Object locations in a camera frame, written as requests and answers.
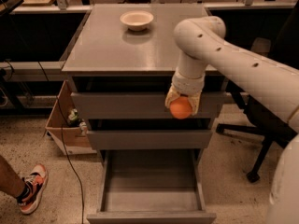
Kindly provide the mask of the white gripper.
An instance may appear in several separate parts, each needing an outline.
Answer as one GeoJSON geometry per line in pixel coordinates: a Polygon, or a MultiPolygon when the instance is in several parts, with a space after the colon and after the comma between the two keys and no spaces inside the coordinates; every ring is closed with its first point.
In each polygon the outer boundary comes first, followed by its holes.
{"type": "Polygon", "coordinates": [[[192,115],[195,116],[199,109],[201,92],[204,86],[205,76],[189,78],[176,71],[172,76],[171,87],[165,97],[165,107],[170,108],[171,103],[177,100],[181,94],[188,95],[188,101],[192,107],[192,115]]]}

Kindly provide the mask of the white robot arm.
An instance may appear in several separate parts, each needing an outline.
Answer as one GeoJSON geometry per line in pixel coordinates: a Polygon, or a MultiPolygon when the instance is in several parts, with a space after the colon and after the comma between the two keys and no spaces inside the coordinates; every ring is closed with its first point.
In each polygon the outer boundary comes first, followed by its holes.
{"type": "Polygon", "coordinates": [[[198,111],[206,67],[213,66],[296,132],[283,150],[269,195],[266,224],[299,224],[299,72],[287,64],[230,44],[216,16],[187,19],[174,29],[178,65],[165,105],[180,96],[198,111]]]}

